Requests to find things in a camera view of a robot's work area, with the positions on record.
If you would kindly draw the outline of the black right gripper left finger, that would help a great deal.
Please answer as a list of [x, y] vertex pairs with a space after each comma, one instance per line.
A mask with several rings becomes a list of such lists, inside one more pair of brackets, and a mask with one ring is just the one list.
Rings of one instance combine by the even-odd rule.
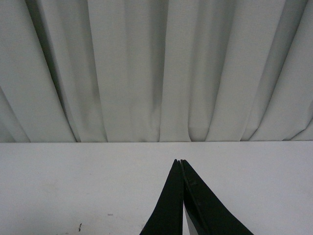
[[174, 160], [154, 211], [142, 235], [181, 235], [183, 231], [183, 175]]

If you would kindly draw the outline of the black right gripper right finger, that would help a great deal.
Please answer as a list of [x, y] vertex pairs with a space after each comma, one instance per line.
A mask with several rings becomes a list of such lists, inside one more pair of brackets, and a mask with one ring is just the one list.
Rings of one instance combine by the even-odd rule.
[[181, 160], [184, 207], [191, 235], [251, 235], [186, 160]]

